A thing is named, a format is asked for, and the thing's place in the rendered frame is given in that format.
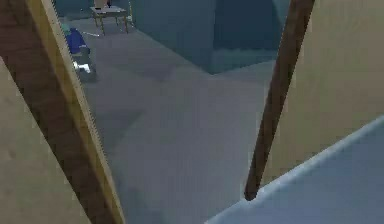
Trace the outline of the small wooden table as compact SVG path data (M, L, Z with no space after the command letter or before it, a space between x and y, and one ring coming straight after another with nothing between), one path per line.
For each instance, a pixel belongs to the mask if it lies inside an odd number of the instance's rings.
M116 24L118 24L118 19L122 18L125 31L128 31L128 22L131 20L131 15L126 9L120 8L118 6L107 6L102 8L91 7L91 12L95 25L101 29L102 34L105 34L103 23L104 18L114 18Z

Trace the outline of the brown wooden door frame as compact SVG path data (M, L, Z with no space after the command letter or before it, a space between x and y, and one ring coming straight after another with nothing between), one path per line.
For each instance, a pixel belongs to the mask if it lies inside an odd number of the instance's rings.
M250 163L244 198L256 198L315 0L290 0Z

